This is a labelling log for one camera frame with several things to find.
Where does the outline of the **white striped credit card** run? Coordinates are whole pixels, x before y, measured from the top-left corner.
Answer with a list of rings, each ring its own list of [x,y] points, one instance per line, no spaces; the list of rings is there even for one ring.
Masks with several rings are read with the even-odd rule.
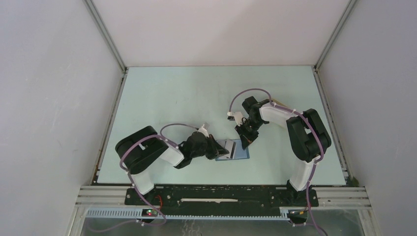
[[[232,140],[219,141],[219,144],[222,146],[223,149],[220,151],[221,156],[219,156],[218,159],[231,159],[233,143],[234,142]]]

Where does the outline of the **blue card holder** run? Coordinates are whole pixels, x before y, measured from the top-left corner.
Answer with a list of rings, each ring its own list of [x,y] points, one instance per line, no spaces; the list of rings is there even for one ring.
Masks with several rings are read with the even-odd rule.
[[[232,160],[243,160],[243,159],[249,159],[249,150],[243,150],[241,147],[241,140],[240,139],[235,139],[232,140],[234,142],[236,142],[236,149],[235,149],[235,156],[233,159],[218,159],[215,158],[216,161],[232,161]]]

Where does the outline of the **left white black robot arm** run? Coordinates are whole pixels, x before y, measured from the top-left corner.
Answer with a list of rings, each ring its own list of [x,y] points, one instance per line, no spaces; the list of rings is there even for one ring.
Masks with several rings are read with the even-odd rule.
[[[152,126],[123,138],[115,146],[120,158],[119,166],[126,172],[132,185],[137,189],[136,198],[144,205],[155,200],[154,182],[148,168],[158,159],[168,162],[177,169],[188,166],[194,158],[206,157],[213,160],[230,154],[230,151],[208,133],[207,126],[194,128],[195,131],[183,142],[177,144],[157,133]]]

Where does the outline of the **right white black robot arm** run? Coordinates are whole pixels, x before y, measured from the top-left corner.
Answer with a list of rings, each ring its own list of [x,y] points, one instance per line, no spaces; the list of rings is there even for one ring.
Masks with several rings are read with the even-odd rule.
[[[318,112],[308,109],[300,113],[269,99],[257,101],[253,96],[246,98],[242,106],[247,117],[232,111],[228,111],[227,116],[236,122],[235,130],[243,149],[258,138],[259,128],[264,124],[275,123],[288,131],[292,151],[298,160],[287,181],[286,199],[291,205],[300,205],[306,198],[317,163],[331,146],[330,135]]]

